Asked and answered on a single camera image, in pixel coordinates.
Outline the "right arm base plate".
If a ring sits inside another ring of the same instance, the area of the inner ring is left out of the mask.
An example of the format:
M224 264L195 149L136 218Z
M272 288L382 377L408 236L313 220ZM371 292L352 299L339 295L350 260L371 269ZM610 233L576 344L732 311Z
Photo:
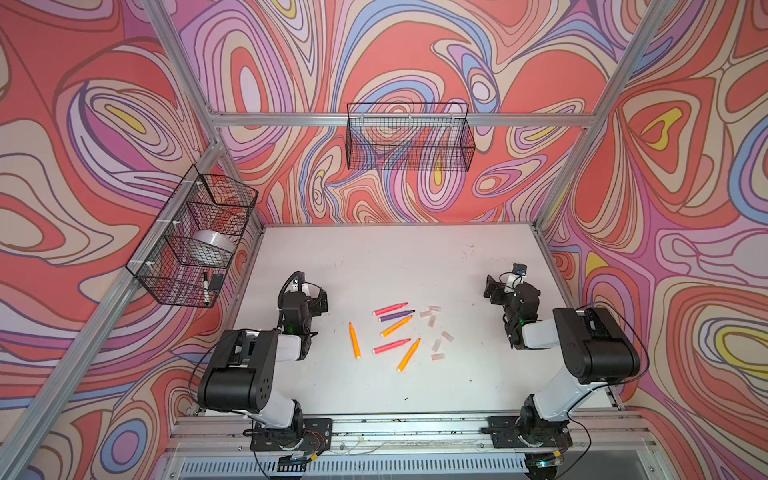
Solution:
M568 422L521 420L519 416L491 416L480 432L489 435L496 449L555 449L568 450L572 437Z

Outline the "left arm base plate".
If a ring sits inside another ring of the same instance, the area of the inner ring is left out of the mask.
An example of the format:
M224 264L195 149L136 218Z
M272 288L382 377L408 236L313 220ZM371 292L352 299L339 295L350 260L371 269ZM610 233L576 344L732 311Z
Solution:
M250 449L254 452L287 452L314 454L322 453L331 447L333 420L331 418L309 418L295 420L286 429L268 429L256 424L243 431L250 439Z

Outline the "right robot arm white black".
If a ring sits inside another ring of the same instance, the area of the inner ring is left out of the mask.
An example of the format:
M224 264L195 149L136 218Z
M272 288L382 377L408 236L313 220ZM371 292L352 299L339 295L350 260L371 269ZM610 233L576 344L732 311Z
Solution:
M604 307L555 308L538 317L540 290L519 279L486 277L483 297L503 308L502 321L515 350L560 349L564 366L545 388L529 395L516 417L491 417L486 431L496 448L569 447L572 410L592 392L640 374L641 358Z

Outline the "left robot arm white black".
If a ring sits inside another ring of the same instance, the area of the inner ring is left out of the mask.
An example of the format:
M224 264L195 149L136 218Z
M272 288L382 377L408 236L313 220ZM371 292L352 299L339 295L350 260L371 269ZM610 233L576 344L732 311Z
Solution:
M300 403L279 393L274 374L279 363L307 358L317 333L313 319L328 311L327 292L293 272L280 289L277 324L272 329L226 330L212 350L196 400L204 410L240 414L252 434L282 449L304 442Z

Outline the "orange highlighter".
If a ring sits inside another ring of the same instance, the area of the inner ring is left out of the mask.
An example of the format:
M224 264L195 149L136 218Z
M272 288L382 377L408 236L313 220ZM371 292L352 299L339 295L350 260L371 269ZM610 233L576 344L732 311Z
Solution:
M349 327L350 341L353 349L353 355L354 355L354 358L357 360L361 358L361 349L360 349L357 333L351 322L349 323L348 327Z
M397 366L397 371L398 372L402 373L402 372L405 371L405 369L407 368L409 362L411 361L411 359L413 358L413 356L417 352L420 344L421 344L421 339L418 338L409 347L408 351L406 352L406 354L404 355L404 357L401 359L401 361L399 362L399 364Z

